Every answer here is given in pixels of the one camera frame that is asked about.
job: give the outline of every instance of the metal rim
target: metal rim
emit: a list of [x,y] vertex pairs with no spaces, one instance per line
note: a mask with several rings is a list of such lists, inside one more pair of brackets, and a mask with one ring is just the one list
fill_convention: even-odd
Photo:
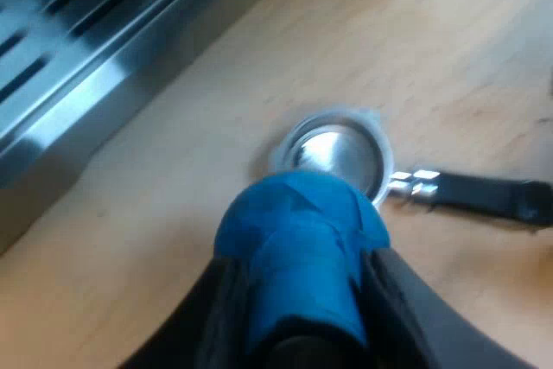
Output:
[[378,149],[381,158],[382,179],[378,191],[371,198],[372,204],[378,207],[388,194],[388,183],[393,172],[393,155],[390,142],[382,131],[378,118],[370,110],[352,110],[347,108],[336,108],[322,111],[309,116],[297,124],[286,135],[282,142],[276,147],[270,157],[270,172],[291,170],[294,168],[294,148],[298,141],[305,137],[310,131],[329,124],[344,125],[362,132],[366,137],[371,138]]

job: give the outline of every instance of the espresso machine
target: espresso machine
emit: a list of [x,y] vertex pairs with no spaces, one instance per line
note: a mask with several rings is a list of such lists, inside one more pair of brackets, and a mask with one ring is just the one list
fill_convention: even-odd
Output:
[[0,0],[0,253],[255,1]]

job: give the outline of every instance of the blue tamper handle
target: blue tamper handle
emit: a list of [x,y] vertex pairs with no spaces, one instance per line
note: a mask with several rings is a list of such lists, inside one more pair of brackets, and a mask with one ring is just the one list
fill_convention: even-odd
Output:
[[361,252],[388,246],[372,203],[334,176],[288,172],[247,188],[215,238],[216,257],[248,267],[246,352],[290,317],[331,325],[368,346],[351,284],[360,286]]

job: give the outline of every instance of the wooden surface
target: wooden surface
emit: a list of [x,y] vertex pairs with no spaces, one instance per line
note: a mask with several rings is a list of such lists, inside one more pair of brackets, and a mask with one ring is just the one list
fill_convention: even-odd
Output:
[[[275,138],[381,111],[398,164],[553,181],[553,0],[261,0],[0,258],[0,366],[112,367],[168,316]],[[393,245],[541,367],[553,232],[386,202]]]

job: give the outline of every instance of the portafilter handle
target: portafilter handle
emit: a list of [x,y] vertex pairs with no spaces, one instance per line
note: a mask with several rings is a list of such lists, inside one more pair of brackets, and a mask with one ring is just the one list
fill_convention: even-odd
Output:
[[418,169],[395,172],[391,195],[432,207],[466,209],[534,226],[553,224],[553,188],[542,181],[511,181]]

